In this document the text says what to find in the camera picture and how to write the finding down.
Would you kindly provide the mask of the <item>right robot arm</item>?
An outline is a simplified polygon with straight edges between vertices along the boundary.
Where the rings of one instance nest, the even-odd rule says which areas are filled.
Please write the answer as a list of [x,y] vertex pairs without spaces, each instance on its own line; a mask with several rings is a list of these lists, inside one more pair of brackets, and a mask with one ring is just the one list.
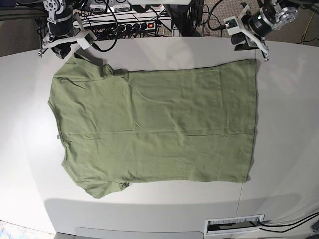
[[77,12],[74,12],[70,0],[45,0],[48,12],[48,33],[42,40],[42,48],[38,52],[41,57],[47,50],[52,50],[60,59],[64,59],[71,51],[71,45],[77,43],[83,50],[93,46],[96,36],[86,30]]

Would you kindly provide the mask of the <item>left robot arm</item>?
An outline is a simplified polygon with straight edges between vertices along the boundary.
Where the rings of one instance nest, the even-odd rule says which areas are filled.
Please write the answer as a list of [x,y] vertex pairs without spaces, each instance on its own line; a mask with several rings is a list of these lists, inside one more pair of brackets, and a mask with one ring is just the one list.
[[235,51],[259,49],[265,61],[269,60],[269,48],[265,37],[293,22],[298,15],[298,5],[287,0],[258,1],[259,10],[251,13],[251,7],[243,2],[242,12],[224,20]]

